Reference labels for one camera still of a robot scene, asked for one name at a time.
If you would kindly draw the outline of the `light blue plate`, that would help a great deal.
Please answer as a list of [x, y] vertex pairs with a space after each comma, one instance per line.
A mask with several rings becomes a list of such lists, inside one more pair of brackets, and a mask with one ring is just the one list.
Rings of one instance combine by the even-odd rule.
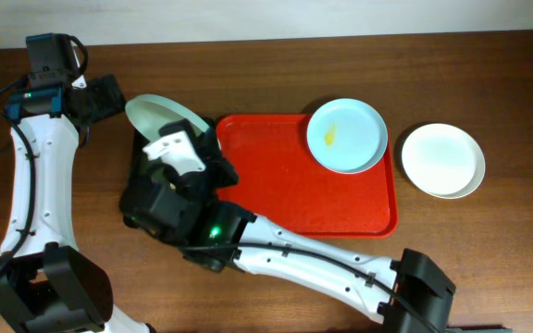
[[315, 160], [340, 174], [358, 174], [374, 167], [389, 143], [387, 126], [379, 112], [351, 98], [320, 106], [308, 121], [305, 138]]

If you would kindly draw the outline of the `white plate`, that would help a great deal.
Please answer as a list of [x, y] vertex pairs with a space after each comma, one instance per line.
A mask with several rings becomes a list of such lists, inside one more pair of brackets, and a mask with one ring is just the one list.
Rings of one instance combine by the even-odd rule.
[[421, 191], [446, 200], [466, 197], [485, 177], [485, 156], [462, 129], [431, 123], [404, 140], [401, 162], [407, 178]]

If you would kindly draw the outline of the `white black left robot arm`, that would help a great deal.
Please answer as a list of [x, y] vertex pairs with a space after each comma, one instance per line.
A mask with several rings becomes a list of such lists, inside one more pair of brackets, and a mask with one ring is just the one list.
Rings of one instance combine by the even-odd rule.
[[17, 332], [148, 332], [114, 303], [106, 272], [73, 231], [75, 153], [90, 126], [122, 112], [111, 75], [86, 80], [89, 55], [72, 35], [26, 40], [28, 74], [5, 87], [15, 153], [12, 207], [0, 246], [0, 315]]

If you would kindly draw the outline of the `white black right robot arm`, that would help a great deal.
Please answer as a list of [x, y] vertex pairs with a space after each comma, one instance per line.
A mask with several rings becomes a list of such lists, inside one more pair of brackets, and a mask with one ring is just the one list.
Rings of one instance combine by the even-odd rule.
[[281, 278], [343, 302], [385, 332], [445, 332], [455, 286], [426, 255], [401, 259], [352, 253], [308, 239], [217, 190], [238, 183], [211, 127], [186, 120], [146, 129], [133, 151], [119, 209], [125, 224], [179, 249], [209, 271], [230, 267]]

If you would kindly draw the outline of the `light green plate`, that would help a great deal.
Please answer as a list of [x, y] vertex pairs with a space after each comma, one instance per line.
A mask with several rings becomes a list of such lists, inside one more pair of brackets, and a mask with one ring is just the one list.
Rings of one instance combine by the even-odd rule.
[[173, 100], [155, 94], [142, 94], [129, 100], [125, 112], [131, 125], [149, 142], [160, 138], [159, 130], [168, 123], [187, 119], [195, 134], [210, 126], [190, 109]]

